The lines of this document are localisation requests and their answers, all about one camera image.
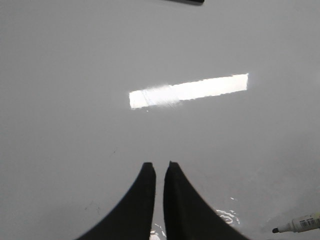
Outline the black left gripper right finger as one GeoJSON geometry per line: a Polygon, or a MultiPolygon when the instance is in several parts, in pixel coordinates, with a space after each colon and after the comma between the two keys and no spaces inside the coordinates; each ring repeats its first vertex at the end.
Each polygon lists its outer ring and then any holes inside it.
{"type": "Polygon", "coordinates": [[[246,240],[211,209],[180,165],[170,162],[164,179],[163,213],[168,240],[246,240]]]}

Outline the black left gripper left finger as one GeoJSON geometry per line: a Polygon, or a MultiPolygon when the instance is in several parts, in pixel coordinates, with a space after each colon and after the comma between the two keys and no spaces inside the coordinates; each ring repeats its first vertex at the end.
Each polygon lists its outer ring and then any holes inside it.
{"type": "Polygon", "coordinates": [[[156,172],[143,163],[134,183],[119,203],[79,240],[148,240],[155,205],[156,172]]]}

